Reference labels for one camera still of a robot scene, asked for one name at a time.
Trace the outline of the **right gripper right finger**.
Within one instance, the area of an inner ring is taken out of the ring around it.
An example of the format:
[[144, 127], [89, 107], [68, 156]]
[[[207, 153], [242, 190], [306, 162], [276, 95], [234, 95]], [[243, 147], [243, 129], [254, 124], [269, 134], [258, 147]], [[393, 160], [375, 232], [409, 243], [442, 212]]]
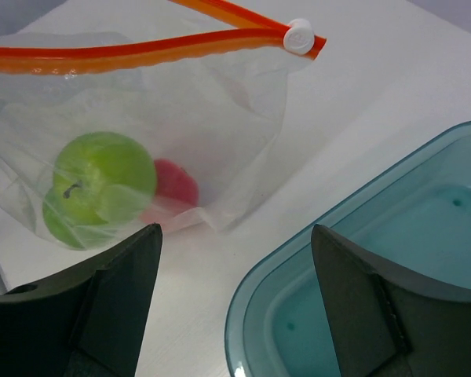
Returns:
[[324, 225], [319, 288], [343, 376], [471, 376], [471, 290], [416, 273]]

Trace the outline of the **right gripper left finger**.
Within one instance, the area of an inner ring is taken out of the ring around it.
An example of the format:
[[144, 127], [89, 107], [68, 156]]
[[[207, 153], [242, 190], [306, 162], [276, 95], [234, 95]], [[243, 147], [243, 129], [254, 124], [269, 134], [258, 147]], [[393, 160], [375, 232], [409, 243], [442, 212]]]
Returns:
[[0, 273], [0, 376], [135, 375], [161, 248], [148, 225], [14, 289]]

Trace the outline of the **red fruit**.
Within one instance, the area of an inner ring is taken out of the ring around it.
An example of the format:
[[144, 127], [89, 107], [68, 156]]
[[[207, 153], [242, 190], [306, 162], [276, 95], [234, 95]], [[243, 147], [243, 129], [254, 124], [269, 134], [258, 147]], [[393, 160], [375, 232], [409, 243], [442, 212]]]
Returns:
[[143, 223], [164, 223], [198, 206], [199, 186], [183, 167], [169, 159], [156, 159], [155, 170], [155, 196], [139, 217]]

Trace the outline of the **clear orange zip top bag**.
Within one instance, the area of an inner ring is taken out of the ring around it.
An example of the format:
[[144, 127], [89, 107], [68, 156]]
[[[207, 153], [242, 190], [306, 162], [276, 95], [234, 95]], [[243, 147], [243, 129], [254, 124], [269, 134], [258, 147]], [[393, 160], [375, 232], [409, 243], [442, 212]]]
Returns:
[[305, 19], [228, 1], [68, 1], [0, 35], [0, 208], [41, 238], [61, 150], [113, 132], [183, 167], [197, 207], [162, 223], [222, 229], [253, 206], [288, 79], [327, 40]]

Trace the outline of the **smooth green apple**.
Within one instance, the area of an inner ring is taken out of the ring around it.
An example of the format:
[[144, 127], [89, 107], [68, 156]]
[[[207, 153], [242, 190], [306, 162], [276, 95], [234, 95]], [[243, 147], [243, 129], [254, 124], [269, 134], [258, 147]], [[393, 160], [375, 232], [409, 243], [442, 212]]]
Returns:
[[154, 160], [134, 139], [113, 133], [83, 134], [54, 163], [53, 191], [77, 225], [121, 225], [140, 215], [157, 187]]

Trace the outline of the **ribbed green fruit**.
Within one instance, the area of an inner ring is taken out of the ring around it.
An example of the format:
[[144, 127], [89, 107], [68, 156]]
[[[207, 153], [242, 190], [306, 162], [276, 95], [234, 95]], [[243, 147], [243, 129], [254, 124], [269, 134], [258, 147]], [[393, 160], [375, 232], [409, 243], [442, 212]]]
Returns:
[[101, 247], [114, 238], [110, 229], [101, 228], [99, 224], [84, 225], [66, 214], [52, 188], [42, 202], [42, 216], [50, 234], [71, 249], [89, 250]]

